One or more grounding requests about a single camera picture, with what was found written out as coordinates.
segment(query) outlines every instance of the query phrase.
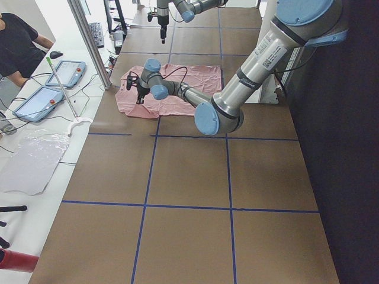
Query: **person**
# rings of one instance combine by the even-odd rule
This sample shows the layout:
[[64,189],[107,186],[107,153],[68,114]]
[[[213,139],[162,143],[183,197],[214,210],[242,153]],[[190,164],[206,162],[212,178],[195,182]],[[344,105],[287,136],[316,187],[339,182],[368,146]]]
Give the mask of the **person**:
[[45,56],[34,43],[50,49],[53,42],[12,13],[0,14],[0,74],[22,87]]

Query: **pink cloth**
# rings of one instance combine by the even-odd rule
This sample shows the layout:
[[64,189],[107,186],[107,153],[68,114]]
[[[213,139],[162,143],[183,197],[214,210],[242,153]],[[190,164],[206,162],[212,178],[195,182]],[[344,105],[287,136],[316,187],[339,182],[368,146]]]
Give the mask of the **pink cloth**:
[[[166,64],[162,66],[160,73],[165,77],[179,67],[181,66]],[[187,66],[187,69],[188,72],[184,78],[185,83],[209,95],[210,98],[214,93],[221,91],[220,66]],[[136,104],[137,89],[135,87],[131,87],[129,91],[126,89],[126,77],[130,71],[135,72],[140,76],[143,67],[135,66],[121,77],[121,87],[115,95],[118,110],[120,112],[125,113],[128,117],[140,118],[158,118],[160,115],[193,116],[195,114],[195,108],[177,96],[168,96],[161,101],[157,101],[153,98],[152,94],[149,93],[145,96],[143,104]],[[166,79],[181,82],[184,74],[185,69],[179,69]]]

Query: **person's arm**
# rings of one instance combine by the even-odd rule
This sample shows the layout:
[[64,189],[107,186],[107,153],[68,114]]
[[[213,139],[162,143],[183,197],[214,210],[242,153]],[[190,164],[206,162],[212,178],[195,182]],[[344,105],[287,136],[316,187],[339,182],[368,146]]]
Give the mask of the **person's arm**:
[[13,74],[10,74],[9,76],[7,76],[7,78],[19,87],[22,87],[25,84],[25,82],[28,81],[27,78],[24,78],[21,75],[20,71],[16,71]]
[[35,43],[38,43],[40,46],[43,46],[45,49],[50,49],[54,42],[49,40],[47,37],[44,37],[43,35],[38,35],[38,37],[33,40]]

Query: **blue tablet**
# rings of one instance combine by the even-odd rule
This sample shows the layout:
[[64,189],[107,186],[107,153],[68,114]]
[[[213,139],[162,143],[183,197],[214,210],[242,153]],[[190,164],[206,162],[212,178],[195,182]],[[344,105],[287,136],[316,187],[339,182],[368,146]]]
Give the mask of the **blue tablet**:
[[22,120],[38,122],[49,114],[62,99],[63,92],[60,89],[41,86],[16,108],[13,114]]
[[[68,89],[74,87],[82,78],[85,71],[85,62],[62,60],[55,67],[62,85]],[[46,86],[59,86],[54,74],[51,74],[45,83]]]

